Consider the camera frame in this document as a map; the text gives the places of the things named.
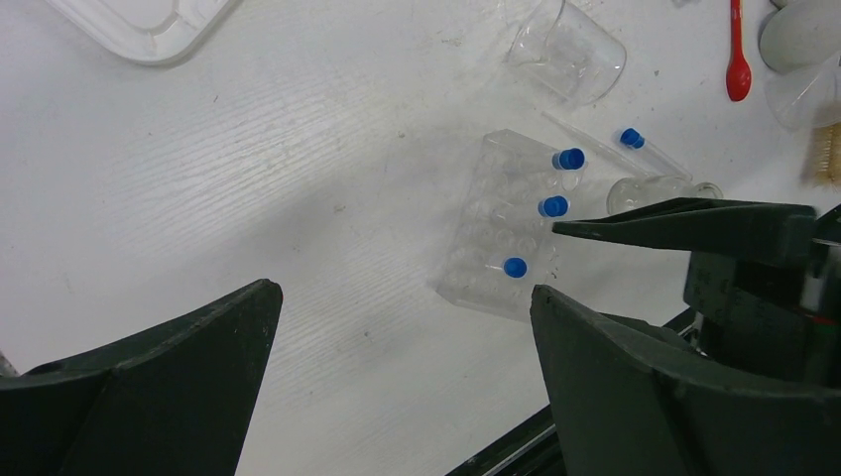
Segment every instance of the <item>clear plastic tray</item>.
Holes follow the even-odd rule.
[[[455,305],[527,317],[532,288],[545,283],[554,255],[551,223],[575,206],[585,169],[574,147],[510,130],[485,136],[436,291]]]
[[[100,45],[140,64],[183,58],[237,0],[47,0]]]

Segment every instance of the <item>plastic cup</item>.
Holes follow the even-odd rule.
[[[765,92],[774,116],[788,129],[841,122],[841,52],[771,79]]]
[[[572,106],[607,94],[622,74],[625,48],[565,0],[543,0],[526,20],[506,62]]]

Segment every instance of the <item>glass beaker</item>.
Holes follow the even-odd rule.
[[[575,5],[543,0],[515,36],[506,62],[574,107],[607,94],[626,57],[622,44]]]
[[[680,177],[622,178],[607,194],[607,214],[616,215],[678,197],[722,196],[721,189],[708,181],[692,185]]]

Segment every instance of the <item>clear beaker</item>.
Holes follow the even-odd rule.
[[[616,215],[678,197],[722,198],[708,181],[693,185],[681,177],[622,178],[607,194],[607,214]]]
[[[768,81],[774,117],[788,129],[817,129],[841,122],[841,52]]]
[[[506,62],[574,107],[607,94],[626,57],[622,44],[575,5],[543,0],[515,36]]]

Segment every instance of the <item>white plastic cup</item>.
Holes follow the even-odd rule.
[[[791,3],[774,14],[762,32],[763,60],[771,69],[783,73],[821,64],[841,50],[839,19],[839,0]]]

